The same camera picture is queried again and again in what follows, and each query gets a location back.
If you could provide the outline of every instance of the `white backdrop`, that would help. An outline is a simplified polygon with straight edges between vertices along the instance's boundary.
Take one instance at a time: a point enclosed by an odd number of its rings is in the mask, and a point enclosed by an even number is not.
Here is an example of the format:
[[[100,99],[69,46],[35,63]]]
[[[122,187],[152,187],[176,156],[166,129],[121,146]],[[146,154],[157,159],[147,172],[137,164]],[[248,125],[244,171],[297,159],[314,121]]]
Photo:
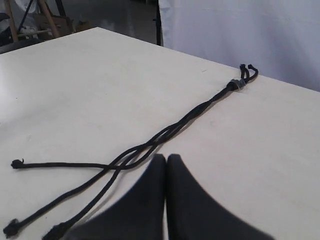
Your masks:
[[[159,0],[164,46],[320,91],[320,1]]]

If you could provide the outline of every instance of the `cord end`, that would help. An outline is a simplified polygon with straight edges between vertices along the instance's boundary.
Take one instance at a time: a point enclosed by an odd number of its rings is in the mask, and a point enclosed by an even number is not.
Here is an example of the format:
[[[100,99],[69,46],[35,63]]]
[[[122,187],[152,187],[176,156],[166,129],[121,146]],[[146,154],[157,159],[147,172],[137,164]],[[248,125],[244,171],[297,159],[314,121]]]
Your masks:
[[[8,226],[6,226],[3,229],[3,233],[5,234],[6,238],[11,238],[15,235],[18,234],[19,230],[20,230],[21,226],[19,224],[18,219],[13,219]]]
[[[11,167],[13,169],[21,169],[22,166],[24,165],[25,160],[22,158],[22,161],[19,159],[13,160],[11,163]]]
[[[46,235],[42,237],[42,240],[60,240],[70,227],[71,225],[65,222],[55,225]]]

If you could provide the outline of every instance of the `chair leg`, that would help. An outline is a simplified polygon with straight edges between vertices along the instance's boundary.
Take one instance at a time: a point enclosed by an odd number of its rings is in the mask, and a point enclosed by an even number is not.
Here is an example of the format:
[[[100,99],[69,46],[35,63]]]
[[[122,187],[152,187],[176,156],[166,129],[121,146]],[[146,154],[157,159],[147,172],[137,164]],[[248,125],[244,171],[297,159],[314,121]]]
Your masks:
[[[38,0],[39,4],[41,5],[41,8],[43,10],[43,13],[46,17],[46,19],[48,20],[49,24],[50,24],[50,27],[51,27],[51,30],[52,30],[52,35],[53,37],[56,39],[56,38],[59,38],[60,37],[60,34],[58,32],[58,29],[55,25],[55,22],[53,20],[53,18],[51,17],[51,14],[48,10],[48,7],[45,3],[45,0]]]
[[[19,39],[18,39],[17,29],[14,21],[14,16],[12,15],[10,0],[4,0],[4,7],[5,7],[6,14],[10,17],[9,26],[10,26],[13,42],[18,42]]]

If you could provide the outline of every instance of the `tabletop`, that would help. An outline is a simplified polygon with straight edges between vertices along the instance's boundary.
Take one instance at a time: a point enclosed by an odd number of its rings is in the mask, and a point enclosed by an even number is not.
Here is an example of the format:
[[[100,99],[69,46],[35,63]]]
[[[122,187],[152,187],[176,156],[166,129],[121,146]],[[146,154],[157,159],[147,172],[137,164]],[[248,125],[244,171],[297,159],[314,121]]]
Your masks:
[[[19,171],[12,160],[108,164],[239,76],[236,68],[101,28],[2,54],[1,228],[99,171]],[[319,103],[319,92],[260,75],[158,153],[180,154],[214,199],[277,240],[318,240]],[[85,219],[123,196],[147,166],[121,173]],[[48,212],[18,239],[39,239],[73,217],[110,176]]]

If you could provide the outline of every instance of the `white fabric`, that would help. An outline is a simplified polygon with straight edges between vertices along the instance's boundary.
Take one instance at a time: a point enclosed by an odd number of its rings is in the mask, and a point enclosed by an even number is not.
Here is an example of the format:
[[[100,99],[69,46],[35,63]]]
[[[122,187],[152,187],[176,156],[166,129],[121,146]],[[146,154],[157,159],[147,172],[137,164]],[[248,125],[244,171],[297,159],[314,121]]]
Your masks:
[[[320,1],[160,0],[164,46],[320,91]]]

